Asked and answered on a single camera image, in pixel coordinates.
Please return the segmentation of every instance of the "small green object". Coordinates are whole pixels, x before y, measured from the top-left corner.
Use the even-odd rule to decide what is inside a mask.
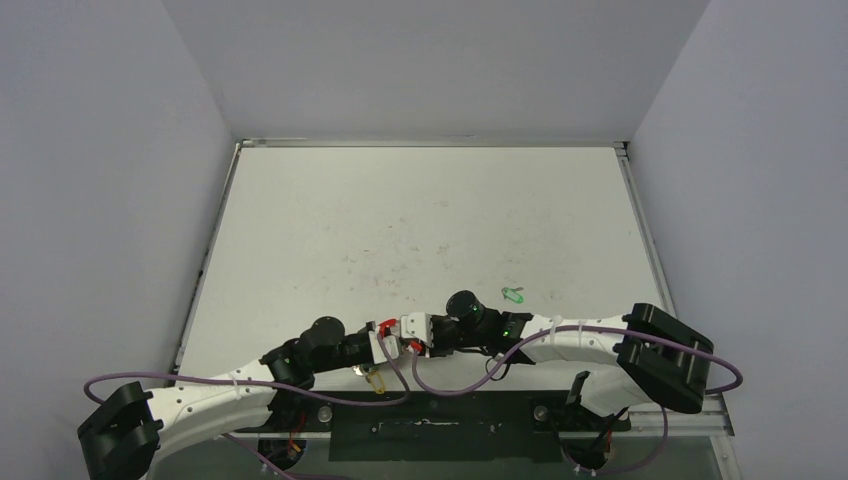
[[[501,289],[501,294],[503,294],[504,300],[509,300],[513,303],[524,303],[524,297],[522,297],[521,294],[518,293],[519,290],[522,290],[522,288],[504,287]]]

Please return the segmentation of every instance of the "yellow object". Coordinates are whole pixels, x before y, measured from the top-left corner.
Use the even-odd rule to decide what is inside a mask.
[[[377,395],[382,395],[386,393],[386,382],[383,381],[383,376],[380,375],[379,370],[374,370],[373,372],[366,375],[365,380],[367,380],[368,383],[371,384],[371,388],[374,389],[374,393],[376,393]]]

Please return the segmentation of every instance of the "screw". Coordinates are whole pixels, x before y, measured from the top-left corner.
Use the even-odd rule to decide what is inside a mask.
[[[318,409],[318,421],[327,423],[333,418],[333,409],[328,406],[323,406]]]
[[[544,405],[539,405],[533,409],[533,418],[539,422],[544,422],[548,419],[548,409]]]

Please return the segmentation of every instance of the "black mount base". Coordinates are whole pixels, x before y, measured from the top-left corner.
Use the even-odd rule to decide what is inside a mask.
[[[397,393],[322,392],[338,398],[375,401]],[[533,462],[562,462],[561,432],[599,433],[609,418],[579,405],[567,405],[568,391],[474,392],[461,397],[436,397],[413,392],[403,405],[381,408],[348,407],[304,399],[303,433],[331,432],[330,461],[490,461],[521,457]],[[329,422],[318,409],[332,409]],[[539,420],[537,407],[547,409]],[[250,432],[290,431],[299,423],[262,427]],[[615,421],[613,431],[630,429],[630,421]]]

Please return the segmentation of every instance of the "white wall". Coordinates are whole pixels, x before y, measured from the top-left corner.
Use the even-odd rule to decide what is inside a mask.
[[[163,0],[241,137],[632,137],[707,0]]]
[[[747,374],[747,479],[848,467],[846,15],[713,0],[630,147],[680,317]]]
[[[0,5],[3,478],[87,479],[83,380],[168,366],[231,154],[158,0]]]

